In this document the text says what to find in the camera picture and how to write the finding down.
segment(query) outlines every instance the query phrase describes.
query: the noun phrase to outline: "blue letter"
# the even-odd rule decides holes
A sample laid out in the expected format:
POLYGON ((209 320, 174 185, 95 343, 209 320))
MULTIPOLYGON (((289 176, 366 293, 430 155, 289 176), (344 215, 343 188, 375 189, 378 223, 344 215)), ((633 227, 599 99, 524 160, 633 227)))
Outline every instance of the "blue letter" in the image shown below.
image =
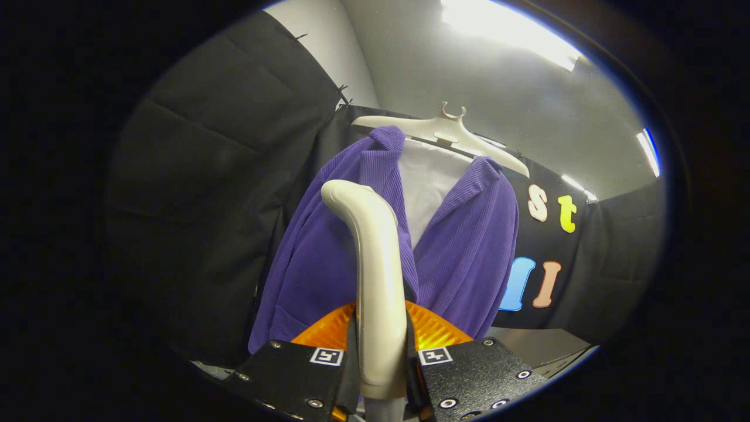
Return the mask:
POLYGON ((500 301, 501 311, 517 311, 523 304, 521 297, 524 295, 526 282, 529 280, 531 270, 536 267, 536 262, 531 258, 518 257, 511 266, 511 275, 508 276, 508 287, 500 301))

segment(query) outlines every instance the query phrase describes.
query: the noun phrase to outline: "purple jacket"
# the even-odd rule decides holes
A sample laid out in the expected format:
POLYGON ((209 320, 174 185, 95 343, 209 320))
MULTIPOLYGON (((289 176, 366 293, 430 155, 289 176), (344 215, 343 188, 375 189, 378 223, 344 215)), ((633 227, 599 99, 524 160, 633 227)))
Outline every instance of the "purple jacket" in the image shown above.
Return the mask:
POLYGON ((414 251, 398 159, 404 133, 372 130, 329 161, 307 189, 271 265, 247 345, 290 341, 357 295, 355 247, 320 197, 330 179, 370 186, 398 217, 403 279, 415 302, 476 338, 489 329, 506 289, 518 233, 518 202, 499 164, 477 157, 440 205, 414 251))

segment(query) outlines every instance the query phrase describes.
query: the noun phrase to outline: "hanger hook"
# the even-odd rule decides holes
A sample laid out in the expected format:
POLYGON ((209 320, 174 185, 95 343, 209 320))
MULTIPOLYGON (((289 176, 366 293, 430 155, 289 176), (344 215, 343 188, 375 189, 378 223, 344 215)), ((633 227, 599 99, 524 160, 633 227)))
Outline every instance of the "hanger hook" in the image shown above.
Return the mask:
POLYGON ((448 105, 447 101, 443 101, 440 103, 440 113, 442 114, 442 118, 453 120, 454 122, 460 122, 461 117, 464 117, 467 114, 467 109, 464 106, 461 106, 461 115, 460 116, 454 116, 452 114, 446 113, 446 105, 448 105))

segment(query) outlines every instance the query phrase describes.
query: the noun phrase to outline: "screw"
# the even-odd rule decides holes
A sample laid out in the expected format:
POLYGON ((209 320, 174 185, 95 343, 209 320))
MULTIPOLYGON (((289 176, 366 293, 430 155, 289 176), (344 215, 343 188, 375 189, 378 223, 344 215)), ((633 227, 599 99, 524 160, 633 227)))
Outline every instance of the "screw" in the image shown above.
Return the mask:
POLYGON ((441 408, 451 408, 458 404, 458 401, 456 399, 445 399, 442 402, 440 402, 441 408))
POLYGON ((506 404, 506 403, 507 403, 507 402, 509 402, 509 401, 510 401, 509 399, 502 399, 502 400, 498 400, 498 401, 496 401, 496 402, 495 402, 495 403, 494 403, 494 404, 492 405, 492 408, 499 408, 500 406, 502 406, 502 405, 506 404))
POLYGON ((312 407, 312 408, 322 408, 323 407, 323 402, 321 402, 318 399, 309 399, 307 401, 307 403, 308 403, 307 405, 310 406, 310 407, 312 407))

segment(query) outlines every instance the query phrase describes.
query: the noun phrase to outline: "jacket sleeve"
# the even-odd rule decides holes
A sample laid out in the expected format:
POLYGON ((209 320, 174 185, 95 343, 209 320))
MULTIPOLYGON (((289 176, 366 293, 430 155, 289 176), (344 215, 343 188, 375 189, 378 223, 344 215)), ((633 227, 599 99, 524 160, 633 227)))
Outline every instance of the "jacket sleeve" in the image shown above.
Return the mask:
POLYGON ((281 243, 274 257, 274 261, 271 264, 271 268, 268 271, 268 277, 265 280, 265 287, 263 289, 262 297, 260 298, 260 306, 258 313, 253 323, 253 329, 250 333, 250 340, 247 343, 247 350, 253 354, 267 341, 270 340, 269 332, 271 329, 271 323, 273 322, 274 311, 276 302, 278 301, 279 292, 281 292, 281 286, 284 283, 284 278, 287 273, 287 267, 293 256, 294 245, 296 244, 297 236, 300 230, 305 226, 308 217, 313 212, 318 203, 322 201, 320 197, 320 189, 323 183, 330 179, 335 179, 337 176, 337 169, 343 162, 347 162, 355 157, 359 156, 359 153, 371 145, 372 140, 367 137, 354 144, 348 146, 346 149, 338 153, 334 158, 326 163, 318 174, 313 179, 310 187, 304 193, 297 211, 294 213, 289 227, 286 228, 281 243))

